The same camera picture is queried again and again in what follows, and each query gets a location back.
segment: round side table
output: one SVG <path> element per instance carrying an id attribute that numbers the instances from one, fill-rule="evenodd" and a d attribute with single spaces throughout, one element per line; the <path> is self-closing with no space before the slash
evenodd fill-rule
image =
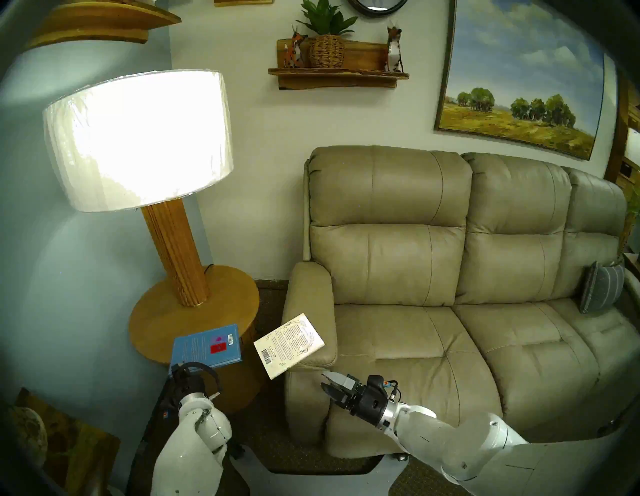
<path id="1" fill-rule="evenodd" d="M 211 266 L 205 277 L 211 296 L 193 308 L 178 302 L 169 279 L 149 289 L 131 312 L 129 338 L 143 356 L 168 367 L 176 337 L 237 324 L 243 361 L 216 369 L 223 391 L 213 403 L 228 415 L 248 406 L 268 380 L 253 346 L 260 297 L 253 279 L 233 267 Z M 213 394 L 215 382 L 202 376 Z"/>

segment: cat figurine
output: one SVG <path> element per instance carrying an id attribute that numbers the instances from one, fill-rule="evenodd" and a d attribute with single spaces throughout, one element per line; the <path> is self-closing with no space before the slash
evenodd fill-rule
<path id="1" fill-rule="evenodd" d="M 300 45 L 307 39 L 307 35 L 301 35 L 295 29 L 291 38 L 291 46 L 284 44 L 284 67 L 303 67 L 302 50 Z"/>
<path id="2" fill-rule="evenodd" d="M 385 70 L 404 72 L 402 54 L 400 53 L 400 35 L 402 34 L 402 29 L 396 25 L 390 25 L 387 31 L 389 32 L 389 41 L 387 43 L 387 64 L 385 65 Z"/>

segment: floor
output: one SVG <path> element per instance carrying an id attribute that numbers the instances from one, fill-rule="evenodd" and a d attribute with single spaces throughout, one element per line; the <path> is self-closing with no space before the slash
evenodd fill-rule
<path id="1" fill-rule="evenodd" d="M 260 309 L 255 325 L 266 334 L 280 325 L 286 295 L 286 282 L 258 281 Z M 170 393 L 165 385 L 160 400 Z M 362 474 L 370 471 L 380 457 L 342 460 L 325 454 L 320 447 L 296 445 L 289 437 L 284 416 L 284 378 L 273 380 L 251 405 L 230 416 L 234 438 L 250 446 L 263 465 L 272 472 L 290 474 Z M 156 458 L 175 427 L 177 419 L 164 419 L 157 405 L 131 468 L 127 496 L 147 496 L 151 490 Z M 245 496 L 249 489 L 228 459 L 224 462 L 218 496 Z M 447 482 L 423 463 L 411 460 L 389 491 L 390 496 L 429 493 L 432 496 L 468 494 Z"/>

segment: potted plant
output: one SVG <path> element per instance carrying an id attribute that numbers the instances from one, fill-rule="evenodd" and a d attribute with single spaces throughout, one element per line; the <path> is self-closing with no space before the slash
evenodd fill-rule
<path id="1" fill-rule="evenodd" d="M 358 17 L 345 19 L 340 6 L 329 5 L 329 0 L 302 0 L 303 14 L 308 22 L 299 20 L 306 27 L 315 31 L 318 36 L 312 38 L 309 45 L 309 62 L 312 67 L 342 67 L 344 61 L 344 41 L 341 36 L 353 33 L 347 29 Z"/>

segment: blue book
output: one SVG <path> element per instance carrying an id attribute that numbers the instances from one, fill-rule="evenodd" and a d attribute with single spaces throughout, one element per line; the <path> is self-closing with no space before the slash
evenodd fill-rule
<path id="1" fill-rule="evenodd" d="M 186 362 L 200 362 L 215 369 L 241 361 L 238 326 L 232 324 L 219 329 L 175 338 L 171 363 L 169 364 L 169 375 L 171 375 L 171 367 Z"/>

